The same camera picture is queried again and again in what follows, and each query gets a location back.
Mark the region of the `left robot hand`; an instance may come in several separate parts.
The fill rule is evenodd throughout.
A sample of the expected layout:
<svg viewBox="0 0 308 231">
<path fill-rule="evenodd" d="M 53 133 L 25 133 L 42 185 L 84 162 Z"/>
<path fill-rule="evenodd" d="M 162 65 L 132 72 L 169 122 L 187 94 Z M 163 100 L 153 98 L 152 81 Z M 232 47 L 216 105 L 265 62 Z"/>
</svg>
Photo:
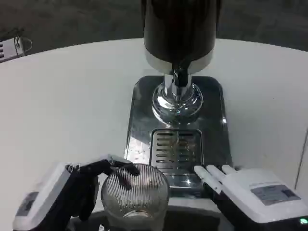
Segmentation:
<svg viewBox="0 0 308 231">
<path fill-rule="evenodd" d="M 126 191 L 132 188 L 125 175 L 140 171 L 129 160 L 106 154 L 84 164 L 60 162 L 52 166 L 26 194 L 14 220 L 14 231 L 64 231 L 71 217 L 87 220 L 94 210 L 99 189 L 99 175 L 117 173 Z"/>
</svg>

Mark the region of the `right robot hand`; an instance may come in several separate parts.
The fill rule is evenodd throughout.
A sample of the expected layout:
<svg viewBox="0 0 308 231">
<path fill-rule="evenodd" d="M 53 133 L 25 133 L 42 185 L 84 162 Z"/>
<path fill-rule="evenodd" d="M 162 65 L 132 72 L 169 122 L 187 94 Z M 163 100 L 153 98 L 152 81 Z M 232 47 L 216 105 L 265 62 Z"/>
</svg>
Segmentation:
<svg viewBox="0 0 308 231">
<path fill-rule="evenodd" d="M 308 205 L 273 172 L 194 166 L 211 201 L 236 231 L 306 231 Z"/>
</svg>

